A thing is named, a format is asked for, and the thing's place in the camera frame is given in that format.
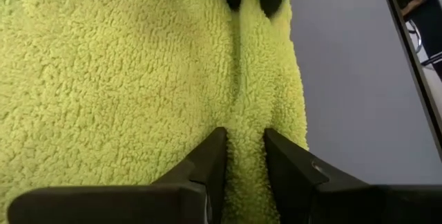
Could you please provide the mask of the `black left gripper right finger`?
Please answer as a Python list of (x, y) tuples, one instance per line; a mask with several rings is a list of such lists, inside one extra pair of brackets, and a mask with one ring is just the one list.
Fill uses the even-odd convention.
[(442, 224), (442, 185), (373, 185), (298, 146), (263, 135), (281, 224)]

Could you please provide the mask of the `black office chair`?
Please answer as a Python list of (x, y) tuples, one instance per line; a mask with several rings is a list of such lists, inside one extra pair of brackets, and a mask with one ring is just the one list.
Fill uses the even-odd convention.
[(442, 0), (396, 0), (405, 21), (414, 24), (432, 66), (442, 80)]

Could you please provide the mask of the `black metal table frame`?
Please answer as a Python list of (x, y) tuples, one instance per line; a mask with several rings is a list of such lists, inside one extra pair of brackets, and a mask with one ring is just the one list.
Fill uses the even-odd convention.
[(442, 153), (442, 118), (439, 114), (439, 110), (436, 102), (434, 101), (430, 87), (428, 86), (424, 72), (422, 71), (417, 54), (412, 47), (412, 40), (407, 33), (405, 21), (400, 13), (400, 8), (396, 0), (387, 0), (387, 4), (400, 37), (401, 45), (407, 57), (409, 67), (412, 72), (412, 77), (414, 79), (414, 83), (416, 84), (416, 88), (418, 90), (418, 94), (421, 99), (432, 136), (434, 138), (434, 143), (438, 152)]

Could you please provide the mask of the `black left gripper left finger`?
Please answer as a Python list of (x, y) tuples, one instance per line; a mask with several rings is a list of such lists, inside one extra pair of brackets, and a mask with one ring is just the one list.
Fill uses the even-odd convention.
[(220, 224), (227, 130), (215, 128), (150, 185), (44, 187), (16, 197), (9, 224)]

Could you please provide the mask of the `blue-grey table mat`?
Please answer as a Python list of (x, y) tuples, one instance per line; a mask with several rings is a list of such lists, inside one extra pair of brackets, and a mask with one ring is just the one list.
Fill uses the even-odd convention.
[(405, 51), (387, 0), (294, 0), (307, 140), (370, 183), (442, 184), (442, 99)]

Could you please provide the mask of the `yellow-green microfibre towel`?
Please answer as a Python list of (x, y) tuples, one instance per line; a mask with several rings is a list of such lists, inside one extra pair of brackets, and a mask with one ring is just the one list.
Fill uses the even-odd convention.
[(145, 185), (228, 132), (224, 224), (279, 224), (262, 139), (307, 148), (290, 0), (0, 0), (0, 224), (34, 188)]

